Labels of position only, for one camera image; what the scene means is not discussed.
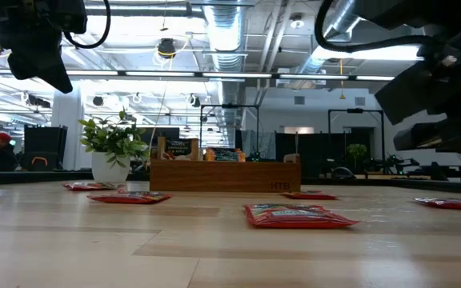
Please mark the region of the black background desk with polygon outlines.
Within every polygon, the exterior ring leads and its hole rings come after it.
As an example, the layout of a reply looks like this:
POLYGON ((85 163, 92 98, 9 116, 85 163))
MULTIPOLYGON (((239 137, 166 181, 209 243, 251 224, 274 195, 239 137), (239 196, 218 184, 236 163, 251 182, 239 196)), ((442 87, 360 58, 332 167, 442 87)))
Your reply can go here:
POLYGON ((450 178, 458 178, 461 181, 461 165, 441 166, 433 162, 429 166, 421 166, 420 169, 431 177, 431 180, 448 181, 450 178))

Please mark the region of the person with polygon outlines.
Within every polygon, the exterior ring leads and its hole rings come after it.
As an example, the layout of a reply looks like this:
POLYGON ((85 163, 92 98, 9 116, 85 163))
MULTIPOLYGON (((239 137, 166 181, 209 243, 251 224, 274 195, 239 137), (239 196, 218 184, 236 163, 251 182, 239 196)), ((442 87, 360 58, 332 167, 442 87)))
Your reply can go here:
POLYGON ((11 140, 7 133, 0 132, 0 171, 13 171, 18 167, 11 140))

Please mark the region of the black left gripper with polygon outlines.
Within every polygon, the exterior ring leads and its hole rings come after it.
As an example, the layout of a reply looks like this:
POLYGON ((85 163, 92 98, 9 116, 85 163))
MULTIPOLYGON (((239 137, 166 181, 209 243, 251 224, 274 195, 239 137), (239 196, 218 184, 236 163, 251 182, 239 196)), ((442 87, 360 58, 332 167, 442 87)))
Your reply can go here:
POLYGON ((55 24, 61 0, 0 0, 0 47, 18 80, 54 80, 68 94, 73 86, 55 60, 61 58, 60 31, 55 24))

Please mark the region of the black ceiling-hung device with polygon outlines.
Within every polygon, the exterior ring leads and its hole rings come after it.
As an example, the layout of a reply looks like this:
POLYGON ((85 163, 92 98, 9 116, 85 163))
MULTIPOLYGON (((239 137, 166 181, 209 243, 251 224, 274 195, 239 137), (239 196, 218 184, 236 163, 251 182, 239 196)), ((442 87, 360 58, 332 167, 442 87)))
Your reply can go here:
POLYGON ((174 47, 173 38, 162 38, 158 44, 158 56, 160 58, 170 59, 173 58, 176 54, 176 49, 174 47))

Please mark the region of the black desk monitor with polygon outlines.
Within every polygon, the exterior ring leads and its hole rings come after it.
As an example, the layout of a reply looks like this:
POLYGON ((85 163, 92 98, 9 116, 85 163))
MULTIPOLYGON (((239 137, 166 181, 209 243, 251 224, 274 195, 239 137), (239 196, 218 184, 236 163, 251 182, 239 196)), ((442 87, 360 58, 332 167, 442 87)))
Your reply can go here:
POLYGON ((149 146, 148 159, 156 159, 158 153, 158 139, 163 138, 178 138, 180 129, 178 127, 147 127, 141 135, 141 139, 149 146))

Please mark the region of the orange tea bag packet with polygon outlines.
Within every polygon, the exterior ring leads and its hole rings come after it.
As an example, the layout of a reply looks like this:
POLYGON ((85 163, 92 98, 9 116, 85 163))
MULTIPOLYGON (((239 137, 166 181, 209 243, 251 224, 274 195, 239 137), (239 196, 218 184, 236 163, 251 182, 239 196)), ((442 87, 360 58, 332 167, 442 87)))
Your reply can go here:
POLYGON ((246 155, 239 148, 207 147, 206 160, 210 162, 245 162, 246 155))

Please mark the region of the red tea bag packet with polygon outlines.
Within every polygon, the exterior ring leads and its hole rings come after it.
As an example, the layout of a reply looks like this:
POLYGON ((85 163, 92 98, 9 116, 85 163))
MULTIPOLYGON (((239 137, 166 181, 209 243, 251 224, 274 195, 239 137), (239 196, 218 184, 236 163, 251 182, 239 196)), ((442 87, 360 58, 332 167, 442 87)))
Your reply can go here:
POLYGON ((62 184, 63 188, 71 191, 90 190, 118 190, 125 186, 125 183, 102 183, 102 182, 72 182, 62 184))
POLYGON ((413 198, 418 204, 440 209, 461 210, 461 199, 457 198, 413 198))
POLYGON ((172 198, 172 195, 159 192, 129 192, 124 194, 88 195, 87 198, 104 203, 155 204, 172 198))
POLYGON ((359 223, 316 205, 253 204, 244 210, 248 222, 262 228, 337 229, 359 223))
POLYGON ((312 199, 312 200, 336 200, 338 197, 334 195, 324 194, 321 191, 300 191, 300 192, 284 192, 282 196, 293 199, 312 199))

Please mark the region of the background potted plant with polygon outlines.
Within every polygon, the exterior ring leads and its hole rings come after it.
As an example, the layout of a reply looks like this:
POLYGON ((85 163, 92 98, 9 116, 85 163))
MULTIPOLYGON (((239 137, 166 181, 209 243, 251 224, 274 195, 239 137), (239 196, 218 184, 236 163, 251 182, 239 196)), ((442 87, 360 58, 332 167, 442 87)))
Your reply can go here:
POLYGON ((347 154, 354 160, 363 158, 367 153, 367 147, 363 144, 350 144, 347 146, 347 154))

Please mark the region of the wooden three-compartment organiser box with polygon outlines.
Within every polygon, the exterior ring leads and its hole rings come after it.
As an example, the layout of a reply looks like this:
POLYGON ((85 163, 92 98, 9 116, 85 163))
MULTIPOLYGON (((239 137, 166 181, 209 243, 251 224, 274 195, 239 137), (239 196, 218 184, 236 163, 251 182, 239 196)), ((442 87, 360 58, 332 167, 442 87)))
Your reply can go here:
POLYGON ((155 160, 150 190, 282 193, 301 188, 300 156, 283 162, 208 162, 155 160))

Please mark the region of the black station frame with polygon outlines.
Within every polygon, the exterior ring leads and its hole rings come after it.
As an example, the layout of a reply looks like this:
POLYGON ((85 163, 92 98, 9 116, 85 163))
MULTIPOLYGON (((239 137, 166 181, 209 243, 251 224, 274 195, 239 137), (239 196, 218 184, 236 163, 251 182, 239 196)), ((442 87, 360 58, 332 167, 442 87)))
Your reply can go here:
POLYGON ((259 117, 259 105, 243 105, 243 104, 236 104, 236 103, 226 103, 226 104, 202 104, 199 107, 199 119, 198 119, 198 132, 199 132, 199 147, 202 147, 202 126, 206 122, 205 118, 208 114, 211 114, 215 108, 220 108, 222 110, 237 110, 239 108, 252 108, 255 109, 256 112, 254 114, 256 120, 256 143, 255 143, 255 160, 260 159, 260 151, 259 151, 259 132, 261 128, 260 117, 259 117))
MULTIPOLYGON (((332 146, 331 141, 331 114, 333 112, 346 112, 347 114, 363 114, 363 113, 368 113, 371 117, 373 117, 371 114, 372 113, 378 113, 380 115, 380 129, 381 129, 381 155, 382 155, 382 161, 385 162, 386 160, 386 150, 385 150, 385 119, 384 119, 384 111, 383 110, 364 110, 361 108, 349 108, 349 109, 330 109, 327 111, 327 129, 328 129, 328 155, 331 156, 331 151, 330 148, 332 146)), ((328 174, 331 176, 332 179, 356 179, 355 176, 351 175, 352 173, 345 168, 344 166, 336 166, 336 167, 331 167, 331 173, 328 174), (340 174, 335 174, 335 171, 346 171, 346 175, 340 175, 340 174)))

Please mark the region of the green potted plant white pot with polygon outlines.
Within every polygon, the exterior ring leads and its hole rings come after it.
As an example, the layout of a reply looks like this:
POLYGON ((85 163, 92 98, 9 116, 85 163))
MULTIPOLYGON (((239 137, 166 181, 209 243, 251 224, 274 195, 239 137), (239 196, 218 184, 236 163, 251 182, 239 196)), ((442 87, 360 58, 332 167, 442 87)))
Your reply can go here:
POLYGON ((96 182, 125 182, 131 161, 144 161, 149 146, 142 140, 145 130, 122 108, 118 117, 79 119, 80 142, 91 154, 91 173, 96 182))

